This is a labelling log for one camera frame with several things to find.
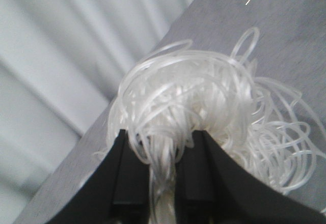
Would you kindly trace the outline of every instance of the black plastic part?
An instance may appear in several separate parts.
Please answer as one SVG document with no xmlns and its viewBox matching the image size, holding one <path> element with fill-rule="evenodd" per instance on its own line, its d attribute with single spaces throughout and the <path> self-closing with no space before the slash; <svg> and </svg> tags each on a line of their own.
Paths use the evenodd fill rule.
<svg viewBox="0 0 326 224">
<path fill-rule="evenodd" d="M 120 223 L 148 223 L 148 165 L 143 164 L 125 143 L 110 219 Z"/>
<path fill-rule="evenodd" d="M 47 224 L 102 224 L 108 218 L 126 131 L 120 130 L 113 147 L 71 201 Z"/>
<path fill-rule="evenodd" d="M 281 195 L 247 173 L 206 131 L 195 131 L 193 138 L 195 144 L 202 140 L 206 147 L 215 185 L 214 223 L 326 223 L 319 212 Z"/>
<path fill-rule="evenodd" d="M 201 137 L 201 134 L 194 134 L 194 147 L 185 148 L 181 161 L 176 165 L 175 210 L 178 224 L 209 223 L 216 202 L 212 175 Z"/>
<path fill-rule="evenodd" d="M 148 221 L 148 166 L 120 130 L 105 159 L 71 201 L 47 224 L 103 224 Z"/>
</svg>

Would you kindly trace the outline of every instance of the transparent tubing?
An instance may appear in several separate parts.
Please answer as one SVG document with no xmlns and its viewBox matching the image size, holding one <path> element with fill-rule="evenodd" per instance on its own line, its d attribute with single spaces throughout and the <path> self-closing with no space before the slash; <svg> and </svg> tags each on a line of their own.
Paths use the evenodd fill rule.
<svg viewBox="0 0 326 224">
<path fill-rule="evenodd" d="M 122 80 L 108 118 L 107 148 L 127 129 L 130 147 L 150 165 L 150 223 L 175 223 L 174 165 L 184 147 L 193 146 L 193 130 L 206 130 L 245 170 L 283 194 L 311 178 L 317 156 L 326 158 L 309 138 L 310 126 L 295 115 L 297 106 L 306 110 L 326 141 L 301 93 L 255 77 L 257 61 L 249 56 L 258 38 L 259 30 L 250 28 L 230 56 L 188 50 L 191 40 L 176 42 L 149 54 Z"/>
</svg>

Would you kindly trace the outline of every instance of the white curtain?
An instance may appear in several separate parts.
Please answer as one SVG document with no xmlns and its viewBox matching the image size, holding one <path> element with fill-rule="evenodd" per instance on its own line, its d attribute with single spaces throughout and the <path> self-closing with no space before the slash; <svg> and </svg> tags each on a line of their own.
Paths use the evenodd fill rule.
<svg viewBox="0 0 326 224">
<path fill-rule="evenodd" d="M 12 223 L 192 0 L 0 0 L 0 219 Z"/>
</svg>

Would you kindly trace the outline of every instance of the gray metal surface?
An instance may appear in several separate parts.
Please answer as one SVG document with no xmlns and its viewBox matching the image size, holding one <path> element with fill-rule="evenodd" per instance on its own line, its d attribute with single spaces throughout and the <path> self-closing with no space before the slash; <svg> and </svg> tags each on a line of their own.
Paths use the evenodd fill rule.
<svg viewBox="0 0 326 224">
<path fill-rule="evenodd" d="M 159 46 L 191 38 L 193 48 L 230 53 L 241 34 L 252 26 L 261 37 L 252 57 L 257 76 L 267 76 L 303 92 L 303 99 L 326 122 L 326 0 L 195 0 L 172 25 Z M 73 196 L 81 179 L 98 162 L 91 153 L 105 145 L 106 110 L 56 172 L 42 185 L 15 224 L 43 224 Z M 301 118 L 307 115 L 298 111 Z M 326 151 L 320 135 L 316 144 Z M 316 209 L 326 205 L 326 164 L 291 196 Z"/>
</svg>

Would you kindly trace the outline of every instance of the curtain fold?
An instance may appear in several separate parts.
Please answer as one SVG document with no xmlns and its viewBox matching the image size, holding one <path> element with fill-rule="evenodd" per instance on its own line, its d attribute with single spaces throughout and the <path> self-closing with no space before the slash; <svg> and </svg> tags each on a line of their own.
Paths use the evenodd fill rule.
<svg viewBox="0 0 326 224">
<path fill-rule="evenodd" d="M 0 217 L 12 223 L 192 0 L 0 0 Z"/>
</svg>

